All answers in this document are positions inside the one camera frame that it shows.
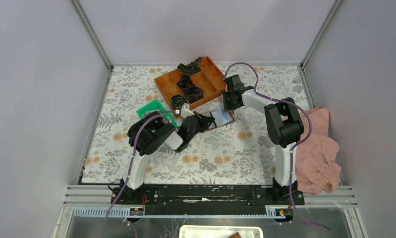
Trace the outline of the brown leather card holder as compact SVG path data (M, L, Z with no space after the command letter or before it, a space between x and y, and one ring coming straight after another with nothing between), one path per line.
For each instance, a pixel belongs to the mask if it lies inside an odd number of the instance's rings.
M226 111L223 107L217 107L213 111L208 112L208 115L214 118L214 122L208 129L215 129L235 122L232 114Z

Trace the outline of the green plastic card box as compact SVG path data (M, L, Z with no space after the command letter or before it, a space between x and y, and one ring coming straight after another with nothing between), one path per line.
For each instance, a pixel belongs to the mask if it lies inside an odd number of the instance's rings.
M137 115L141 119L151 112L159 112L165 116L175 128L178 128L178 125L173 117L174 112L167 110L157 99L152 100L136 111Z

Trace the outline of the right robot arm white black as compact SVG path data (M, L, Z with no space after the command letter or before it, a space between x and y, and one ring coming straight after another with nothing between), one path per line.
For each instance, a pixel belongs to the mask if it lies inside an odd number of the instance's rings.
M269 139L276 149L276 172L273 178L272 198L278 204L291 199L296 190L294 154L304 133L304 125L292 98L270 98L245 86L238 75L224 79L224 109L233 111L241 107L253 108L264 114Z

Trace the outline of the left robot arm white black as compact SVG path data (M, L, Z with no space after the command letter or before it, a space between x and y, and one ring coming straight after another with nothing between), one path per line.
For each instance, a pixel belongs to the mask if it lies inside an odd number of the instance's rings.
M190 112L184 117L181 126L175 128L167 117L155 111L131 126L127 136L132 148L132 157L123 179L122 197L130 204L141 199L139 187L144 183L146 156L152 155L163 144L175 152L181 152L197 134L209 129L214 122L213 116Z

